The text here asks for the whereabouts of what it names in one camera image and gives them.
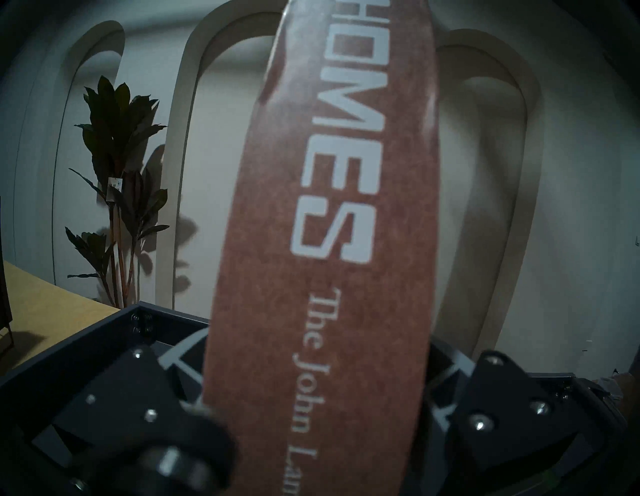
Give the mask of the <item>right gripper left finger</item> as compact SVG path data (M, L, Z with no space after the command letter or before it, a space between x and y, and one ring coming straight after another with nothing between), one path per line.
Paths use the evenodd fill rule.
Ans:
M52 424L86 446L68 469L82 495L221 495L236 443L202 401L202 373L185 358L199 329L161 354L135 344L92 379Z

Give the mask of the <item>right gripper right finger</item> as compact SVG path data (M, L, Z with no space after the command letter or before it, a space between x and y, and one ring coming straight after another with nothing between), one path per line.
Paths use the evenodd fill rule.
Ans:
M425 495L588 495L626 429L611 393L588 379L430 346Z

